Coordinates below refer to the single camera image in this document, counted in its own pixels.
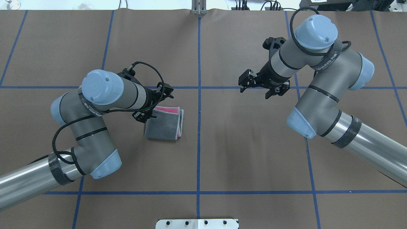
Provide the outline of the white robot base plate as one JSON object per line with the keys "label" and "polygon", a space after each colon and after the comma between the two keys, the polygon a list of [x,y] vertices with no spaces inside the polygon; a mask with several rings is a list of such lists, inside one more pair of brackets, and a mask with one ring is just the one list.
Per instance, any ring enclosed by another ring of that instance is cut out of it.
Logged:
{"label": "white robot base plate", "polygon": [[239,229],[237,219],[163,219],[156,229]]}

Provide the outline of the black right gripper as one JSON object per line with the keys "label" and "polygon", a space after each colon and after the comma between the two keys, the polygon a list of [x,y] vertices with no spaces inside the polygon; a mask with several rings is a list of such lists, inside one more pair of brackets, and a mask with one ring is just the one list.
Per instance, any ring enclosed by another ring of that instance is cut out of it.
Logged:
{"label": "black right gripper", "polygon": [[276,73],[270,61],[257,74],[251,69],[244,71],[238,78],[238,85],[240,93],[250,89],[261,89],[261,87],[269,89],[265,97],[283,96],[291,88],[289,77]]}

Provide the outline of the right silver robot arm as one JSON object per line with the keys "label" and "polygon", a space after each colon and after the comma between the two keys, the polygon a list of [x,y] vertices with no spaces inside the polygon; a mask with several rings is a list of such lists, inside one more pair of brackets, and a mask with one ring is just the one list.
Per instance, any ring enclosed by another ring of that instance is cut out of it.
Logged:
{"label": "right silver robot arm", "polygon": [[406,147],[337,107],[347,90],[358,90],[372,78],[374,64],[352,50],[349,41],[339,40],[336,25],[318,11],[293,30],[296,14],[290,19],[289,39],[264,41],[269,58],[258,73],[247,69],[239,77],[240,92],[263,87],[268,90],[266,99],[282,96],[290,89],[290,78],[309,66],[313,80],[291,110],[287,125],[307,139],[327,139],[406,186]]}

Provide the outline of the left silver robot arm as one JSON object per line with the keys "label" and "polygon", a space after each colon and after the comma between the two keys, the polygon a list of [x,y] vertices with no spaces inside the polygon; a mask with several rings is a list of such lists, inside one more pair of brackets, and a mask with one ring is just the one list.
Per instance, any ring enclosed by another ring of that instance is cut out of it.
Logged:
{"label": "left silver robot arm", "polygon": [[50,154],[1,176],[2,211],[87,174],[99,179],[121,167],[103,115],[118,108],[119,112],[131,112],[137,121],[145,123],[159,102],[173,97],[169,84],[159,82],[151,90],[134,75],[131,69],[120,73],[96,69],[84,77],[79,88],[54,100],[52,117],[61,125],[56,133],[70,127],[77,144],[57,150],[54,137]]}

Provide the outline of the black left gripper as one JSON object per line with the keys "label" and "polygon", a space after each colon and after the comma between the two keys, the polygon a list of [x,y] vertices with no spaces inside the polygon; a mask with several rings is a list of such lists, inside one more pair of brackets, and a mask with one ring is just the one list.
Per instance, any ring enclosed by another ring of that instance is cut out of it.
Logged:
{"label": "black left gripper", "polygon": [[148,103],[147,103],[145,112],[156,107],[157,104],[160,103],[161,101],[163,101],[164,99],[167,99],[167,98],[174,99],[174,96],[172,95],[174,88],[171,87],[167,83],[161,83],[161,87],[156,88],[156,90],[152,90],[149,88],[145,88],[145,89],[146,89],[146,95],[147,95],[147,99],[148,99]]}

